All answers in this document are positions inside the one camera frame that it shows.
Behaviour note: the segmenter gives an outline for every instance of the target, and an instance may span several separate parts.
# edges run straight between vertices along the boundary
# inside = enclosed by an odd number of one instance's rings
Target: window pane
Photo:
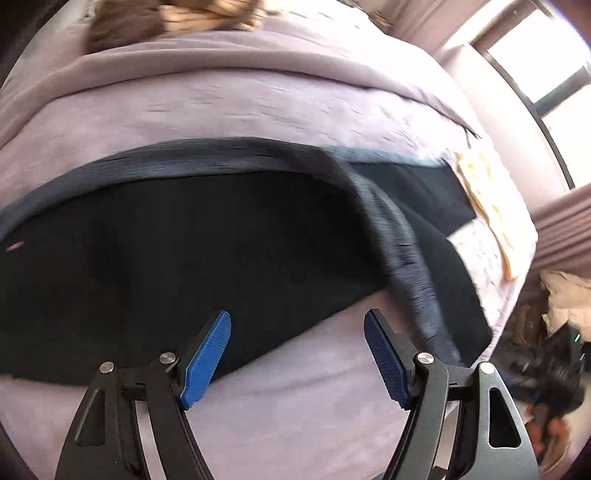
[[[489,48],[519,88],[537,102],[586,62],[589,51],[574,29],[540,10]]]
[[[544,117],[574,185],[591,182],[591,85],[587,85]]]

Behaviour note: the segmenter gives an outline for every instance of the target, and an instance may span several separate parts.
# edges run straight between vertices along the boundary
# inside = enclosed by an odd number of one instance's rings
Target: blue rubber fingertip
[[[228,344],[231,328],[230,314],[222,310],[187,367],[185,385],[180,396],[184,408],[191,408],[197,400],[203,398]]]
[[[408,410],[411,407],[412,397],[408,389],[406,369],[398,358],[396,350],[373,316],[365,317],[363,331],[390,398],[397,401],[401,408]]]

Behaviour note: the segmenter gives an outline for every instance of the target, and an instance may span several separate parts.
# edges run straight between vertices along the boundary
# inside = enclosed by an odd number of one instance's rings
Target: window frame
[[[566,179],[566,183],[572,190],[575,188],[574,181],[570,175],[569,168],[554,142],[550,131],[544,123],[543,117],[558,107],[567,98],[577,93],[586,85],[591,84],[591,72],[583,66],[576,73],[571,75],[563,83],[548,92],[541,99],[532,102],[529,97],[519,88],[511,75],[488,53],[488,49],[496,44],[502,37],[513,30],[523,20],[525,20],[535,10],[541,10],[546,16],[552,18],[550,11],[538,0],[517,0],[508,5],[499,15],[497,15],[477,36],[470,45],[503,77],[517,94],[521,102],[530,112],[536,124],[540,127],[546,138],[560,169]]]

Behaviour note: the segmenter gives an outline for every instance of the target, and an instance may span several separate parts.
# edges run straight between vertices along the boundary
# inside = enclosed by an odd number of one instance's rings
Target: window
[[[472,46],[511,85],[548,139],[571,188],[591,182],[591,57],[577,32],[519,0]]]

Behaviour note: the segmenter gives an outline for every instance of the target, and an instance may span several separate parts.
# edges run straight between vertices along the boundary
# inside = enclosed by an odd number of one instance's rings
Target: bedsheet
[[[23,107],[23,95],[46,91],[40,77],[23,82],[13,77],[0,96],[0,206],[84,163],[180,138],[253,136],[380,148],[418,162],[443,157],[452,166],[451,153],[466,148],[467,137],[472,145],[480,142],[492,148],[457,87],[434,60],[383,36],[352,12],[336,1],[314,2],[313,8],[294,4],[292,12],[268,20],[260,32],[266,37],[256,38],[265,48],[277,46],[272,42],[285,40],[282,32],[288,28],[292,36],[305,40],[303,50],[313,46],[318,54],[330,51],[332,57],[348,61],[355,50],[357,64],[361,52],[370,51],[373,63],[368,67],[368,62],[361,62],[369,70],[357,70],[364,74],[357,78],[343,77],[346,69],[327,73],[326,65],[303,72],[285,66],[270,71],[253,68],[254,64],[195,70],[191,64],[159,76],[130,74],[117,81],[54,90],[41,102],[26,102],[27,108],[7,125],[8,114]],[[56,82],[76,62],[80,27],[75,25],[70,34],[66,40],[74,44],[66,42],[63,50],[70,56],[56,57],[53,63],[49,59],[43,66],[42,73],[54,72]],[[250,33],[212,32],[195,39],[223,42],[233,50],[256,48],[237,46],[242,35]],[[182,50],[191,37],[125,48]],[[358,39],[363,39],[363,48],[349,48]],[[374,75],[386,67],[385,78]],[[403,75],[407,82],[401,87],[400,82],[390,82],[389,75]],[[506,190],[517,206],[522,205],[512,183]],[[529,221],[523,208],[524,221]],[[498,245],[482,218],[449,239],[493,330],[493,341],[480,356],[486,359],[524,279],[504,280]],[[371,307],[385,310],[395,329],[405,330],[396,305],[384,292],[376,293],[211,386],[189,417],[216,478],[361,479],[383,471],[405,413],[388,399],[363,338],[363,314]],[[80,388],[0,381],[0,421],[40,479],[53,477],[56,445],[65,438],[82,395]],[[146,413],[141,425],[143,433]],[[163,478],[153,442],[147,440],[145,448],[152,477]]]

